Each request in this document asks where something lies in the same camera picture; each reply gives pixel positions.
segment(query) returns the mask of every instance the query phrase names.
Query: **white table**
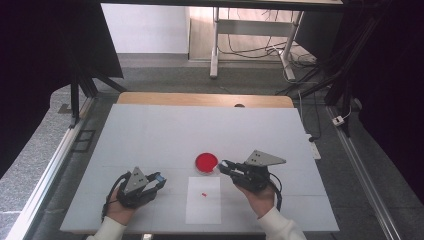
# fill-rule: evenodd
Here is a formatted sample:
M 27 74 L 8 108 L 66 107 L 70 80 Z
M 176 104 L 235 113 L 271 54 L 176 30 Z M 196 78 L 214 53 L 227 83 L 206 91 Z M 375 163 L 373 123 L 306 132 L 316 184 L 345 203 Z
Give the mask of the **white table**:
M 115 180 L 139 166 L 168 180 L 128 233 L 260 233 L 248 202 L 222 174 L 213 176 L 219 178 L 219 223 L 208 224 L 205 216 L 203 224 L 186 224 L 189 179 L 209 178 L 196 172 L 195 158 L 211 152 L 243 162 L 255 149 L 287 160 L 269 167 L 283 183 L 284 216 L 304 231 L 339 230 L 297 109 L 125 104 L 113 106 L 61 230 L 94 233 Z

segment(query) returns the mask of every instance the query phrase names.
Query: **white wall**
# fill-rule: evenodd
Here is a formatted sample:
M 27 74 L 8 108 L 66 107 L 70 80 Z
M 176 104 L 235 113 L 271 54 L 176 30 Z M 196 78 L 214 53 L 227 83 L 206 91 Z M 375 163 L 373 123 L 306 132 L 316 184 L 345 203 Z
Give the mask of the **white wall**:
M 188 53 L 189 8 L 102 4 L 117 53 Z

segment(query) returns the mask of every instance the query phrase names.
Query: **hand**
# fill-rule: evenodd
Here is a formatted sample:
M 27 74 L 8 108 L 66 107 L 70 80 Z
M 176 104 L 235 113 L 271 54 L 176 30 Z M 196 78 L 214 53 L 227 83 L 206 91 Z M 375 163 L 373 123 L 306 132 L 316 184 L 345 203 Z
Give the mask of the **hand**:
M 238 185 L 236 187 L 244 193 L 247 200 L 249 201 L 250 207 L 256 213 L 258 218 L 263 217 L 274 207 L 274 190 L 268 184 L 268 186 L 260 192 L 250 192 Z
M 112 196 L 110 197 L 111 203 L 109 203 L 108 206 L 107 216 L 126 226 L 130 222 L 137 209 L 126 208 L 122 206 L 122 204 L 116 199 L 117 194 L 118 189 L 115 189 L 115 191 L 112 193 Z

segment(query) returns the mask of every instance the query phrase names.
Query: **wooden edge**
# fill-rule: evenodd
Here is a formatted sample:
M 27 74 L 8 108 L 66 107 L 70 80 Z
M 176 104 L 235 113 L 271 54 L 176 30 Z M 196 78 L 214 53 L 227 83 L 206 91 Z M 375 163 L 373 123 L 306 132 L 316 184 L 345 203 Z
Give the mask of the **wooden edge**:
M 119 95 L 117 103 L 214 107 L 234 107 L 236 104 L 242 104 L 245 107 L 255 108 L 294 107 L 293 101 L 287 96 L 155 92 L 124 92 Z

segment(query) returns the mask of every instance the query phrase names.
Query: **white paper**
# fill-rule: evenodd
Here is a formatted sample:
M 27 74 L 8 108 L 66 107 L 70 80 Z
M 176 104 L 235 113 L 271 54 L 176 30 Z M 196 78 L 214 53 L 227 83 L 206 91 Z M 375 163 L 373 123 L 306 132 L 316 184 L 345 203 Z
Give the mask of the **white paper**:
M 219 177 L 189 177 L 186 224 L 221 224 Z

